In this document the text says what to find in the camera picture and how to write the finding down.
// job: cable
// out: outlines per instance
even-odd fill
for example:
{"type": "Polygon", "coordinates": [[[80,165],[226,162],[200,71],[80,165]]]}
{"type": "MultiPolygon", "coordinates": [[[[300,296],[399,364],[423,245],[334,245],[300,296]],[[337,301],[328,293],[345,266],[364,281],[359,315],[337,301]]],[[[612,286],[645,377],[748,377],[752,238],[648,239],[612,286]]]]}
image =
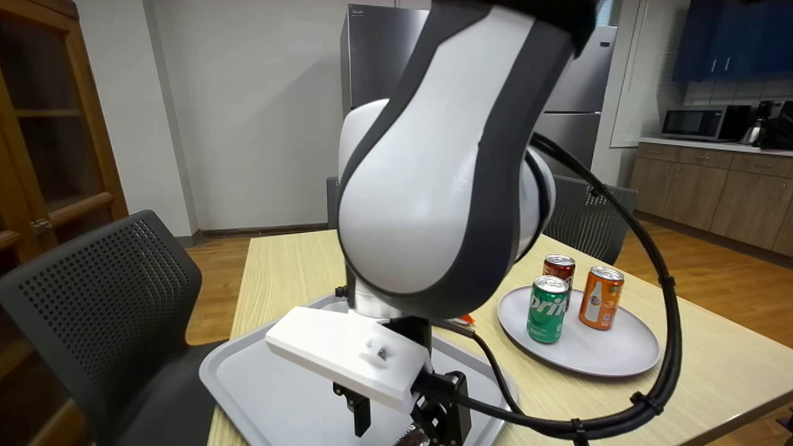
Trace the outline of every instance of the cable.
{"type": "Polygon", "coordinates": [[[677,385],[677,379],[679,379],[679,368],[681,368],[681,322],[679,322],[675,278],[670,275],[664,255],[660,252],[660,248],[655,245],[650,233],[612,195],[612,190],[597,175],[592,175],[568,150],[562,150],[556,141],[550,141],[544,134],[532,134],[531,144],[535,149],[540,149],[544,153],[554,156],[556,160],[560,160],[562,165],[568,165],[571,170],[576,170],[581,179],[585,179],[594,187],[594,192],[606,195],[618,208],[618,212],[628,219],[628,226],[639,238],[642,248],[648,249],[648,257],[651,260],[651,264],[655,264],[655,270],[660,275],[664,306],[668,306],[668,350],[664,350],[664,361],[661,361],[660,377],[656,377],[656,382],[651,383],[651,389],[648,394],[638,392],[629,399],[632,406],[628,406],[625,411],[618,411],[618,413],[609,413],[609,416],[601,416],[601,418],[572,418],[572,420],[535,418],[535,416],[525,416],[521,411],[521,406],[516,404],[516,399],[511,395],[511,392],[505,385],[505,379],[500,377],[500,367],[499,367],[493,352],[488,350],[488,343],[477,332],[442,325],[442,327],[447,327],[451,332],[459,332],[464,337],[477,340],[477,343],[487,352],[487,356],[488,356],[488,361],[493,367],[497,382],[499,382],[499,385],[504,392],[504,399],[509,402],[509,406],[514,411],[477,402],[477,399],[464,395],[464,394],[445,394],[442,392],[445,385],[436,385],[435,377],[426,377],[426,379],[417,382],[417,392],[421,392],[421,394],[426,394],[431,399],[440,399],[440,402],[469,406],[473,411],[480,411],[480,413],[488,413],[488,416],[518,423],[518,425],[535,429],[535,430],[540,430],[546,435],[572,439],[577,444],[585,444],[587,439],[607,439],[607,435],[618,435],[618,433],[625,433],[625,430],[634,430],[634,429],[645,425],[650,418],[655,418],[656,413],[664,411],[664,404],[675,394],[675,385],[677,385]]]}
{"type": "Polygon", "coordinates": [[[524,416],[524,409],[518,406],[511,385],[505,383],[504,371],[500,371],[500,367],[499,367],[497,353],[490,352],[490,346],[488,346],[473,328],[466,328],[466,327],[461,327],[461,325],[457,325],[457,322],[435,322],[435,325],[442,327],[442,328],[457,332],[457,335],[461,335],[461,337],[469,337],[469,340],[473,340],[473,341],[480,346],[480,352],[484,352],[484,353],[488,356],[488,361],[490,361],[490,368],[493,368],[497,383],[499,383],[499,389],[500,389],[500,394],[504,394],[504,402],[511,406],[511,411],[516,411],[516,413],[524,416]]]}

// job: soda can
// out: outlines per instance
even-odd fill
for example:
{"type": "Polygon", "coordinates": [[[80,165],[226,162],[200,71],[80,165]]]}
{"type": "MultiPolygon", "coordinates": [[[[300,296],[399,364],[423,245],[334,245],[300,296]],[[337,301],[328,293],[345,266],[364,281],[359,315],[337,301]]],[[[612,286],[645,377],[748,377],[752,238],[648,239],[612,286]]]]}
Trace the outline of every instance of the soda can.
{"type": "Polygon", "coordinates": [[[525,332],[540,343],[556,343],[562,337],[571,286],[565,280],[544,275],[531,286],[525,332]]]}
{"type": "Polygon", "coordinates": [[[592,328],[609,328],[620,306],[625,275],[614,266],[592,266],[581,299],[577,319],[592,328]]]}
{"type": "Polygon", "coordinates": [[[572,289],[576,260],[571,255],[549,255],[544,263],[544,275],[560,278],[572,289]]]}

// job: white tray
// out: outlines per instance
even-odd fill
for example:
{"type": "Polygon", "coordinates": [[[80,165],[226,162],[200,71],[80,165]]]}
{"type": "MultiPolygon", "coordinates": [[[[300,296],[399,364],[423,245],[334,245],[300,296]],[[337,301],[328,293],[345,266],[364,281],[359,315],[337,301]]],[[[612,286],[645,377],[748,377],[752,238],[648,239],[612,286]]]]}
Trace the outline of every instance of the white tray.
{"type": "MultiPolygon", "coordinates": [[[[340,296],[326,296],[312,306],[348,310],[340,296]]],[[[271,352],[266,335],[272,325],[247,337],[221,343],[200,364],[200,382],[247,444],[396,444],[409,425],[409,413],[396,413],[371,402],[371,425],[357,439],[348,399],[333,394],[333,382],[271,352]]],[[[436,371],[464,371],[473,399],[505,406],[487,361],[435,340],[436,371]]],[[[504,420],[472,411],[466,444],[493,444],[504,420]]]]}
{"type": "Polygon", "coordinates": [[[650,327],[622,306],[607,332],[582,325],[577,319],[581,295],[581,289],[571,293],[562,337],[556,343],[540,343],[525,332],[531,286],[518,286],[500,299],[499,322],[532,356],[591,377],[634,377],[660,361],[660,341],[650,327]]]}

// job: black chair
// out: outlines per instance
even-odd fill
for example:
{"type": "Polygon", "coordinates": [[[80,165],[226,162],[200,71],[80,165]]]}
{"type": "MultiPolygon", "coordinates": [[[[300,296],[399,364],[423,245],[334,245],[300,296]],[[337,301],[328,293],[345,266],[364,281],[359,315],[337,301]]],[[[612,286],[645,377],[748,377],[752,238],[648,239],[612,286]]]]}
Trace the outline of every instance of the black chair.
{"type": "Polygon", "coordinates": [[[0,280],[0,305],[90,418],[96,444],[207,444],[215,346],[183,335],[200,270],[152,212],[75,238],[0,280]]]}
{"type": "MultiPolygon", "coordinates": [[[[556,175],[556,186],[557,206],[546,226],[546,236],[606,263],[614,263],[628,236],[628,222],[620,212],[581,179],[556,175]]],[[[609,186],[609,192],[614,192],[629,212],[634,211],[634,190],[609,186]]]]}

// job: green soda can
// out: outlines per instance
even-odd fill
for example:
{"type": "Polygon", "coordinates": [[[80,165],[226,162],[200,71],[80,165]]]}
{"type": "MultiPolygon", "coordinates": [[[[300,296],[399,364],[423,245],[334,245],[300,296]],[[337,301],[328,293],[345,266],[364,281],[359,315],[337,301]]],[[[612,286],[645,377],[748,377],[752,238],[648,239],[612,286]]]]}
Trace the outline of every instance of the green soda can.
{"type": "Polygon", "coordinates": [[[544,275],[531,289],[525,332],[540,343],[556,343],[562,337],[571,285],[560,278],[544,275]]]}

